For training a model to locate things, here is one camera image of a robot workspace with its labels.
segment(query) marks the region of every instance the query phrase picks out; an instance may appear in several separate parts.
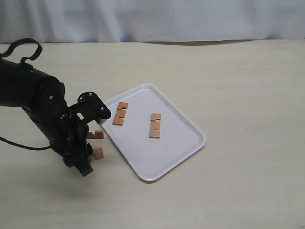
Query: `white backdrop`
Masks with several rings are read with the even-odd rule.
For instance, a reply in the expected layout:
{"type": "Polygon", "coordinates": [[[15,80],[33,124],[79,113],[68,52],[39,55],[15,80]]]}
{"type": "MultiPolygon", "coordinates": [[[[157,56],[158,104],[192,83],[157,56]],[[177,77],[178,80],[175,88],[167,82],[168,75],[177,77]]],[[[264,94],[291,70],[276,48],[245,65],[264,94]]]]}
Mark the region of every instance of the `white backdrop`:
{"type": "Polygon", "coordinates": [[[0,0],[0,42],[303,39],[305,0],[0,0]]]}

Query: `white table surface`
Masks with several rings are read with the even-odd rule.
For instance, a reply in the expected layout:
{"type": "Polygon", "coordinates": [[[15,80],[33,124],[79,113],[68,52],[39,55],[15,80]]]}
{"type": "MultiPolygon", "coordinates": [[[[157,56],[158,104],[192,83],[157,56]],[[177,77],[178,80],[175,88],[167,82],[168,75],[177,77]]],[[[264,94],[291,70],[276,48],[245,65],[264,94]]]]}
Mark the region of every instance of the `white table surface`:
{"type": "MultiPolygon", "coordinates": [[[[107,136],[91,140],[105,159],[87,177],[51,150],[0,142],[0,228],[304,228],[305,41],[204,44],[44,44],[31,64],[65,83],[69,105],[85,91],[106,101],[152,83],[208,142],[152,184],[107,136]]],[[[33,50],[20,47],[9,60],[33,50]]],[[[0,114],[1,136],[48,144],[20,108],[0,114]]]]}

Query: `slotted wooden block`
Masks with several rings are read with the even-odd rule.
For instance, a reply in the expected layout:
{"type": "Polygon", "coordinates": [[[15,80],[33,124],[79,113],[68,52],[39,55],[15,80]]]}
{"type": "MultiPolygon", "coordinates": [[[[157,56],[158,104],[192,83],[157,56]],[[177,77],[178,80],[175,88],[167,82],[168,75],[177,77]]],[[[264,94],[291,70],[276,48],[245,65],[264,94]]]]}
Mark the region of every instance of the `slotted wooden block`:
{"type": "Polygon", "coordinates": [[[160,138],[161,123],[157,120],[161,120],[161,114],[152,113],[149,138],[160,138]]]}
{"type": "Polygon", "coordinates": [[[126,110],[117,110],[115,117],[113,119],[113,124],[123,125],[125,116],[126,116],[126,110]]]}
{"type": "Polygon", "coordinates": [[[100,160],[104,158],[104,152],[102,148],[97,148],[93,150],[92,155],[90,156],[90,160],[92,161],[93,159],[95,160],[100,160]]]}
{"type": "Polygon", "coordinates": [[[95,131],[95,134],[93,132],[88,132],[87,139],[104,139],[104,132],[102,130],[95,131]]]}
{"type": "Polygon", "coordinates": [[[118,110],[127,109],[127,108],[128,108],[128,103],[119,102],[118,110]]]}
{"type": "Polygon", "coordinates": [[[157,120],[161,120],[161,114],[159,114],[159,113],[152,113],[151,121],[157,121],[157,120]]]}

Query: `plastic tray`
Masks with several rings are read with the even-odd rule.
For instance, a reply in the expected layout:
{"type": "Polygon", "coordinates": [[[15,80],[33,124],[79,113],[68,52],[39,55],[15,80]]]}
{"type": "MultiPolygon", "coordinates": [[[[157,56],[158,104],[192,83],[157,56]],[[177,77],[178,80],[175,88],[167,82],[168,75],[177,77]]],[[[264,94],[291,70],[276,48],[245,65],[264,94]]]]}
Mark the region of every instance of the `plastic tray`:
{"type": "Polygon", "coordinates": [[[156,87],[141,84],[106,102],[112,117],[102,124],[140,179],[152,182],[206,143],[205,134],[156,87]],[[113,125],[118,102],[128,103],[122,126],[113,125]],[[161,113],[161,136],[149,138],[152,113],[161,113]]]}

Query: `robotic arm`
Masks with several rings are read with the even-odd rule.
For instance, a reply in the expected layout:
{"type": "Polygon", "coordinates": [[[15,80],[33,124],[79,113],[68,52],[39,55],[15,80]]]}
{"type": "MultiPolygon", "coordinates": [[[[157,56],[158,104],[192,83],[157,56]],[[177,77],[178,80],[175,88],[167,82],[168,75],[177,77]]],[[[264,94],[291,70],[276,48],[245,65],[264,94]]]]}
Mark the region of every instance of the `robotic arm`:
{"type": "Polygon", "coordinates": [[[93,149],[87,144],[87,124],[93,120],[102,124],[111,117],[111,112],[94,92],[81,94],[77,103],[68,107],[64,84],[25,62],[37,59],[41,52],[37,41],[22,39],[12,43],[5,53],[0,53],[0,106],[20,107],[49,140],[50,147],[42,149],[51,148],[63,158],[67,167],[76,167],[86,176],[93,171],[90,165],[93,149]],[[38,45],[30,58],[23,57],[20,63],[3,59],[26,43],[38,45]]]}

